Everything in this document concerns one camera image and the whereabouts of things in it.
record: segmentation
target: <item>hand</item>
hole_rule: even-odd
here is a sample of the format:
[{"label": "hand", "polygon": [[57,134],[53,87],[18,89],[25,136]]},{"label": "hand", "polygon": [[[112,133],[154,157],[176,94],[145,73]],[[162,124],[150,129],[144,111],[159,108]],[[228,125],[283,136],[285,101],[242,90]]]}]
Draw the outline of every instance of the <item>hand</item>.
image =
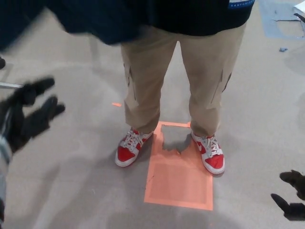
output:
[{"label": "hand", "polygon": [[0,136],[7,141],[13,154],[30,139],[49,129],[49,122],[65,111],[65,106],[58,104],[57,97],[51,96],[40,109],[27,117],[23,113],[23,106],[32,106],[36,97],[44,94],[54,84],[51,77],[40,79],[25,84],[0,102]]},{"label": "hand", "polygon": [[[280,178],[297,190],[297,196],[305,200],[305,176],[291,170],[280,174]],[[283,210],[284,216],[290,221],[305,221],[305,205],[302,203],[288,204],[277,194],[271,194],[272,199]]]}]

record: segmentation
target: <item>black sweater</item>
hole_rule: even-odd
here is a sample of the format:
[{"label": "black sweater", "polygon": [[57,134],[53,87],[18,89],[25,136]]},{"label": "black sweater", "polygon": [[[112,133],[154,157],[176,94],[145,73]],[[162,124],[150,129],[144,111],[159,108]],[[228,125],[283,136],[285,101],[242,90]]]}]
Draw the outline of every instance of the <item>black sweater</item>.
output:
[{"label": "black sweater", "polygon": [[237,28],[250,17],[254,0],[127,0],[133,1],[140,15],[146,2],[142,20],[169,32],[192,36],[213,35]]}]

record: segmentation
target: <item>dark jacket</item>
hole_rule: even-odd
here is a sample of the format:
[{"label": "dark jacket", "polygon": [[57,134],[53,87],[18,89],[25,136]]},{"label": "dark jacket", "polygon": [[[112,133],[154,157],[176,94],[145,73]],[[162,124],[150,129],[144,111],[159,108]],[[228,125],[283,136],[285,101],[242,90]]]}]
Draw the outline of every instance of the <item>dark jacket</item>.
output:
[{"label": "dark jacket", "polygon": [[113,45],[137,38],[142,25],[187,35],[212,35],[243,25],[252,4],[231,9],[229,0],[0,0],[0,51],[46,8],[66,32],[91,33]]}]

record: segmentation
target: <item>blue tape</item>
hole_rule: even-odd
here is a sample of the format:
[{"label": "blue tape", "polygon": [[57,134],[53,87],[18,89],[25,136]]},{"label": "blue tape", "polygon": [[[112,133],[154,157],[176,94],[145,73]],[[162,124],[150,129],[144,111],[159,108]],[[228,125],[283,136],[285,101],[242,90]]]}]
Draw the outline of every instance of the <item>blue tape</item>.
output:
[{"label": "blue tape", "polygon": [[299,18],[294,15],[295,12],[293,8],[295,4],[278,3],[270,0],[258,0],[258,2],[266,37],[305,40],[305,33],[304,36],[300,37],[285,35],[277,24],[278,21],[299,21],[302,24],[303,31],[305,31],[305,23],[301,22]]}]

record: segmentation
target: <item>small orange mark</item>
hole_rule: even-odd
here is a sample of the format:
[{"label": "small orange mark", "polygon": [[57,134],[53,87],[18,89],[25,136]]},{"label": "small orange mark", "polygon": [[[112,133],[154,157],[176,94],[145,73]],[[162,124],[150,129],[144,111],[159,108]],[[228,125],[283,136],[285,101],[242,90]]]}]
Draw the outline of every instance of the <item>small orange mark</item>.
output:
[{"label": "small orange mark", "polygon": [[121,106],[122,106],[122,104],[118,104],[118,103],[112,103],[112,105],[118,106],[118,107],[121,107]]}]

